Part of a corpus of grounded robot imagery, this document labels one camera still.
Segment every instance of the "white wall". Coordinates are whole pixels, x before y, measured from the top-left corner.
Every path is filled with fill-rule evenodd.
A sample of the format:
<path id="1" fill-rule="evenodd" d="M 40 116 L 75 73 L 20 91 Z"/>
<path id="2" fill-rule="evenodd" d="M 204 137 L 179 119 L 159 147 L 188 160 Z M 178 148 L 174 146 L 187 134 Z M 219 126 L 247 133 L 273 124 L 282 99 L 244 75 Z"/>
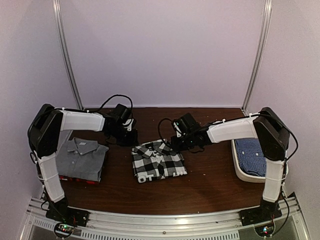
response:
<path id="1" fill-rule="evenodd" d="M 97 107 L 112 94 L 127 94 L 140 107 L 242 106 L 264 4 L 264 0 L 61 1 L 83 105 Z"/>
<path id="2" fill-rule="evenodd" d="M 75 107 L 51 0 L 0 2 L 0 233 L 16 239 L 41 185 L 27 128 L 44 103 Z"/>
<path id="3" fill-rule="evenodd" d="M 250 112 L 270 106 L 298 138 L 286 187 L 296 192 L 314 240 L 320 225 L 319 12 L 316 0 L 273 0 L 270 32 L 249 103 Z"/>

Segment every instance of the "blue patterned fabric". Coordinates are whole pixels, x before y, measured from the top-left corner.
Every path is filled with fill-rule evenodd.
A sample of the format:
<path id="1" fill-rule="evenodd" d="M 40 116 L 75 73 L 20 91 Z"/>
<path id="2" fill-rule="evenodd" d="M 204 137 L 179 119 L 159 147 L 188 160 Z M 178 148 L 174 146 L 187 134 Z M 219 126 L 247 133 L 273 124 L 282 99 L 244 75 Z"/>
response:
<path id="1" fill-rule="evenodd" d="M 234 140 L 239 166 L 248 175 L 265 177 L 267 163 L 259 140 L 242 138 Z"/>

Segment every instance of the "clothing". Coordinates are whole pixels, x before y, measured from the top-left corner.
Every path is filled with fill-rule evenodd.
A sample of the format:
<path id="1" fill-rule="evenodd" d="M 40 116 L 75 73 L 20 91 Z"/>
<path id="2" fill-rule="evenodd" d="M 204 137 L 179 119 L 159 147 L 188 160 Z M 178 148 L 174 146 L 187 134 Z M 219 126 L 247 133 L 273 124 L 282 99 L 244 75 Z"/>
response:
<path id="1" fill-rule="evenodd" d="M 162 140 L 136 146 L 131 154 L 134 176 L 139 183 L 187 174 L 182 155 L 166 146 Z"/>
<path id="2" fill-rule="evenodd" d="M 252 176 L 266 176 L 267 162 L 258 139 L 237 139 L 235 149 L 239 166 L 243 172 Z"/>
<path id="3" fill-rule="evenodd" d="M 73 138 L 66 141 L 56 156 L 59 175 L 98 182 L 107 146 L 97 141 Z"/>

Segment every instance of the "robotic arm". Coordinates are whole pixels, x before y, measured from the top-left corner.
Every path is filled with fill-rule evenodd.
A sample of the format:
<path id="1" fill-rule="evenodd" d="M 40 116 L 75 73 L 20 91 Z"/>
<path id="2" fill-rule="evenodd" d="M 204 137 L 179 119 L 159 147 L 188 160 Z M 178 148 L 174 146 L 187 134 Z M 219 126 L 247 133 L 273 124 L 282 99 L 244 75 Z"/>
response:
<path id="1" fill-rule="evenodd" d="M 56 151 L 60 131 L 90 130 L 116 138 L 120 146 L 138 144 L 138 132 L 132 129 L 136 121 L 129 119 L 131 110 L 118 104 L 109 114 L 54 108 L 44 104 L 28 129 L 29 145 L 38 176 L 45 187 L 49 208 L 46 216 L 56 221 L 85 226 L 88 212 L 68 207 L 56 166 Z"/>
<path id="2" fill-rule="evenodd" d="M 290 132 L 268 107 L 257 114 L 235 120 L 217 121 L 200 126 L 190 113 L 172 122 L 176 136 L 171 137 L 175 151 L 190 150 L 227 140 L 258 138 L 266 158 L 266 175 L 260 206 L 240 212 L 242 225 L 257 224 L 280 217 L 278 199 L 286 172 Z"/>

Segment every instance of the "white basket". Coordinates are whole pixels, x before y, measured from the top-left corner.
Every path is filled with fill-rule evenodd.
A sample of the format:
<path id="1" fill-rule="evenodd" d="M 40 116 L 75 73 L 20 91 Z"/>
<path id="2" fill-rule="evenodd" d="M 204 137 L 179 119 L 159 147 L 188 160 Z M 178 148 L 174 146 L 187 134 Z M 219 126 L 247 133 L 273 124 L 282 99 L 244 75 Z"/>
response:
<path id="1" fill-rule="evenodd" d="M 241 170 L 239 166 L 235 140 L 231 140 L 231 149 L 232 149 L 235 173 L 239 179 L 245 182 L 250 182 L 250 183 L 264 183 L 266 181 L 266 178 L 264 176 L 252 176 L 252 175 L 246 174 Z"/>

